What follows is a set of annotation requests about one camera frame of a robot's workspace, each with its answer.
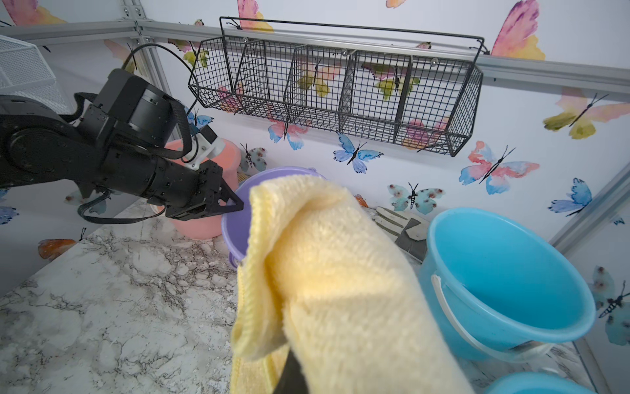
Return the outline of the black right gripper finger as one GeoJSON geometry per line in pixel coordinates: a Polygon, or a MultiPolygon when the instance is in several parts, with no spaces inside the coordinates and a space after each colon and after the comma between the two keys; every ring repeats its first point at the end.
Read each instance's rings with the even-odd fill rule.
{"type": "Polygon", "coordinates": [[[301,365],[293,351],[289,351],[282,375],[274,394],[309,394],[308,385],[301,365]]]}

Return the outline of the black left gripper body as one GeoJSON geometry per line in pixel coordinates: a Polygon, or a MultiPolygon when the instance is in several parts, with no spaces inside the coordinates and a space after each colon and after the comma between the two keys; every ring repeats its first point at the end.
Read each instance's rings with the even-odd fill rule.
{"type": "Polygon", "coordinates": [[[198,170],[184,106],[145,79],[115,69],[97,94],[74,95],[77,131],[103,154],[97,185],[138,195],[180,221],[233,213],[243,201],[210,160],[198,170]]]}

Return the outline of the cream yellow microfibre cloth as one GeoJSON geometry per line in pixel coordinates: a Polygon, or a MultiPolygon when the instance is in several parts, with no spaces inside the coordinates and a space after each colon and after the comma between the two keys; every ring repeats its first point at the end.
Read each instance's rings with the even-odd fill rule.
{"type": "Polygon", "coordinates": [[[348,190],[297,175],[249,201],[231,392],[273,392],[288,354],[311,393],[472,392],[411,265],[348,190]]]}

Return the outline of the purple plastic bucket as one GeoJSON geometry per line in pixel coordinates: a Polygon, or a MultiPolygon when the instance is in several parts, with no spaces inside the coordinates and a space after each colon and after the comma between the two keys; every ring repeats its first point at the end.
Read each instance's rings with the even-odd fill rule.
{"type": "Polygon", "coordinates": [[[253,187],[262,182],[293,175],[310,175],[323,178],[314,168],[292,166],[278,167],[267,169],[253,175],[242,182],[236,190],[236,195],[243,201],[244,208],[234,213],[227,213],[223,215],[221,219],[222,235],[229,250],[229,264],[233,269],[238,269],[248,249],[249,228],[251,224],[249,192],[253,187]]]}

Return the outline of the teal bucket with sticker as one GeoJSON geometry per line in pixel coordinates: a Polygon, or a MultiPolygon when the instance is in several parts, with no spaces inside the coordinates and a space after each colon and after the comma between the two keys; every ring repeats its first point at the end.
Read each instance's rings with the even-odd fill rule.
{"type": "Polygon", "coordinates": [[[497,379],[485,394],[595,394],[577,383],[549,374],[521,372],[497,379]]]}

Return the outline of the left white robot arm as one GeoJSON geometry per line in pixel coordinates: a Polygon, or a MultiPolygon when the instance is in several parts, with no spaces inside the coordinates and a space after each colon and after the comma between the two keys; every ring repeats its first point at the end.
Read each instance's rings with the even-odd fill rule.
{"type": "Polygon", "coordinates": [[[89,222],[90,207],[113,191],[146,199],[180,221],[244,207],[218,164],[180,165],[214,131],[192,136],[185,108],[172,96],[116,69],[99,93],[81,92],[75,101],[75,113],[60,115],[31,98],[1,98],[2,187],[75,182],[86,198],[78,214],[89,222]]]}

